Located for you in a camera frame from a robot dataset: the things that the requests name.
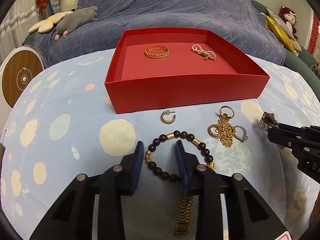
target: open red tray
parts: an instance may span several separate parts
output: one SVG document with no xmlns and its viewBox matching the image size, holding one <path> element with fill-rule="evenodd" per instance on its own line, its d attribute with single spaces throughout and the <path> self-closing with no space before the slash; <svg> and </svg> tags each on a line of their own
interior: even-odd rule
<svg viewBox="0 0 320 240">
<path fill-rule="evenodd" d="M 215 52 L 216 60 L 203 60 L 191 50 L 194 44 Z M 146 57 L 144 50 L 153 45 L 168 47 L 169 56 Z M 241 50 L 209 30 L 161 27 L 123 33 L 105 87 L 116 113 L 121 114 L 257 98 L 269 78 Z"/>
</svg>

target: silver ring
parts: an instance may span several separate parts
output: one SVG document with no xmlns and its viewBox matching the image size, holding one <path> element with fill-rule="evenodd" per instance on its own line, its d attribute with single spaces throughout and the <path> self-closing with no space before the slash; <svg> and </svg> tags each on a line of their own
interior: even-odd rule
<svg viewBox="0 0 320 240">
<path fill-rule="evenodd" d="M 243 137 L 239 137 L 239 136 L 237 136 L 235 134 L 235 138 L 238 139 L 241 142 L 245 142 L 248 139 L 247 130 L 244 127 L 240 126 L 240 125 L 236 125 L 235 128 L 240 128 L 243 131 Z"/>
</svg>

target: gold bangle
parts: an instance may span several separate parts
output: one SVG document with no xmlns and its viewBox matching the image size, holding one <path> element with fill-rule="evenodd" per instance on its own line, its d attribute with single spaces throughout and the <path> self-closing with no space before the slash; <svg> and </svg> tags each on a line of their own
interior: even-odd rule
<svg viewBox="0 0 320 240">
<path fill-rule="evenodd" d="M 161 49 L 161 50 L 164 50 L 165 53 L 163 53 L 163 54 L 150 54 L 150 53 L 148 53 L 148 51 L 153 50 L 153 49 Z M 144 50 L 144 55 L 146 55 L 148 58 L 153 58 L 153 59 L 165 58 L 169 55 L 169 48 L 166 46 L 162 46 L 162 45 L 151 46 L 151 47 L 148 47 Z"/>
</svg>

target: dark brown bead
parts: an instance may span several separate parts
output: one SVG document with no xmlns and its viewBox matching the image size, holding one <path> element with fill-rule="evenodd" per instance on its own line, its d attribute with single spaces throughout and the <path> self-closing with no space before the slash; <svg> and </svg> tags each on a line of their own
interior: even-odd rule
<svg viewBox="0 0 320 240">
<path fill-rule="evenodd" d="M 149 162 L 149 163 L 148 163 L 148 168 L 149 168 L 150 170 L 153 170 L 156 166 L 157 166 L 157 164 L 156 164 L 155 162 Z"/>
<path fill-rule="evenodd" d="M 188 133 L 186 131 L 183 131 L 180 133 L 180 138 L 185 139 L 188 136 Z"/>
<path fill-rule="evenodd" d="M 165 142 L 167 140 L 167 136 L 165 134 L 162 134 L 159 136 L 160 142 Z"/>
<path fill-rule="evenodd" d="M 202 156 L 206 157 L 206 156 L 208 156 L 210 154 L 210 151 L 209 151 L 209 149 L 203 149 L 201 151 L 201 154 L 202 154 Z"/>
<path fill-rule="evenodd" d="M 171 174 L 170 177 L 169 177 L 169 180 L 171 182 L 177 182 L 179 179 L 178 175 L 177 174 Z"/>
<path fill-rule="evenodd" d="M 154 138 L 152 143 L 155 145 L 155 146 L 159 146 L 160 145 L 160 139 L 159 138 Z"/>
<path fill-rule="evenodd" d="M 149 150 L 150 152 L 154 152 L 156 149 L 157 149 L 157 147 L 156 147 L 154 144 L 150 144 L 150 145 L 148 146 L 148 150 Z"/>
<path fill-rule="evenodd" d="M 160 178 L 163 179 L 163 180 L 167 180 L 169 179 L 169 173 L 167 173 L 166 171 L 163 171 L 161 174 L 160 174 Z"/>
<path fill-rule="evenodd" d="M 201 143 L 198 144 L 198 149 L 199 149 L 199 150 L 203 150 L 203 149 L 205 149 L 205 147 L 206 147 L 206 145 L 205 145 L 205 143 L 203 143 L 203 142 L 201 142 Z"/>
<path fill-rule="evenodd" d="M 208 155 L 208 156 L 206 156 L 206 157 L 204 158 L 204 160 L 205 160 L 206 163 L 210 163 L 210 162 L 213 161 L 213 156 L 212 156 L 212 155 Z"/>
<path fill-rule="evenodd" d="M 160 174 L 162 173 L 162 169 L 160 167 L 155 167 L 153 169 L 153 173 L 157 176 L 160 176 Z"/>
<path fill-rule="evenodd" d="M 192 142 L 194 138 L 195 138 L 195 136 L 192 133 L 190 133 L 190 134 L 188 134 L 187 140 L 189 142 Z"/>
<path fill-rule="evenodd" d="M 175 138 L 178 138 L 178 137 L 180 136 L 180 131 L 175 130 L 175 131 L 173 132 L 173 134 L 174 134 L 174 137 L 175 137 Z"/>
</svg>

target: yellow pillow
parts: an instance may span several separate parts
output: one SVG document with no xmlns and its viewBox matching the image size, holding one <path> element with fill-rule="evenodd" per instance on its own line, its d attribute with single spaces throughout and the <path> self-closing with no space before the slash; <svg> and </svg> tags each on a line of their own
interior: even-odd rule
<svg viewBox="0 0 320 240">
<path fill-rule="evenodd" d="M 278 23 L 276 23 L 275 20 L 273 20 L 271 17 L 266 16 L 267 22 L 273 33 L 276 35 L 276 37 L 279 39 L 279 41 L 293 54 L 296 54 L 297 52 L 294 50 L 294 47 L 292 45 L 292 42 L 290 41 L 288 35 L 285 33 L 285 31 L 279 26 Z"/>
</svg>

